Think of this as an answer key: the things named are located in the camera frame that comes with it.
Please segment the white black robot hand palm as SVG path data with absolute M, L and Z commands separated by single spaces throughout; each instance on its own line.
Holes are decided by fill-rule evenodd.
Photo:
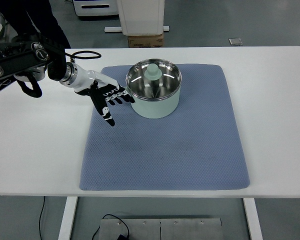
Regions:
M 99 88 L 110 87 L 107 93 L 119 90 L 119 84 L 115 79 L 94 70 L 85 70 L 74 62 L 66 63 L 65 76 L 59 83 L 73 89 L 75 93 L 90 89 L 94 83 L 97 83 Z

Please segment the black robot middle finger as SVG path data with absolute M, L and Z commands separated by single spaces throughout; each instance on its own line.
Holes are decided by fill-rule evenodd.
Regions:
M 116 94 L 116 98 L 114 100 L 115 104 L 122 104 L 122 100 L 120 99 L 121 95 L 122 95 L 122 88 L 121 87 L 117 87 L 113 90 L 110 90 L 110 91 L 114 91 L 114 93 Z

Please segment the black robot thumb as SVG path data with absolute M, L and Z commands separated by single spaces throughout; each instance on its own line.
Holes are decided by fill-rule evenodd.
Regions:
M 94 84 L 90 88 L 89 95 L 96 111 L 110 126 L 113 127 L 115 121 L 113 120 L 106 100 L 108 92 Z

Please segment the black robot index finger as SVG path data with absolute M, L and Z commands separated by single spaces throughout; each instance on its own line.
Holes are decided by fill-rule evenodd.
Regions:
M 118 85 L 116 88 L 122 88 L 122 95 L 120 97 L 121 100 L 124 100 L 125 102 L 129 103 L 135 103 L 135 99 L 128 93 L 128 91 L 122 87 L 121 85 Z

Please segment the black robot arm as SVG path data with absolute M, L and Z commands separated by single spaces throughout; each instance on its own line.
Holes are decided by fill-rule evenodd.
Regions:
M 18 35 L 11 43 L 0 43 L 0 91 L 17 82 L 25 94 L 40 98 L 38 82 L 48 76 L 78 95 L 89 96 L 99 115 L 114 126 L 108 105 L 134 103 L 133 97 L 115 79 L 76 64 L 76 53 L 69 56 L 70 61 L 67 56 L 62 44 L 40 33 Z

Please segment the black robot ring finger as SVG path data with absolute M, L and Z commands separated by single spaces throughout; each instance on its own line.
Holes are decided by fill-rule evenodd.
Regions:
M 104 93 L 103 96 L 106 102 L 109 102 L 112 106 L 115 105 L 116 94 L 114 91 Z

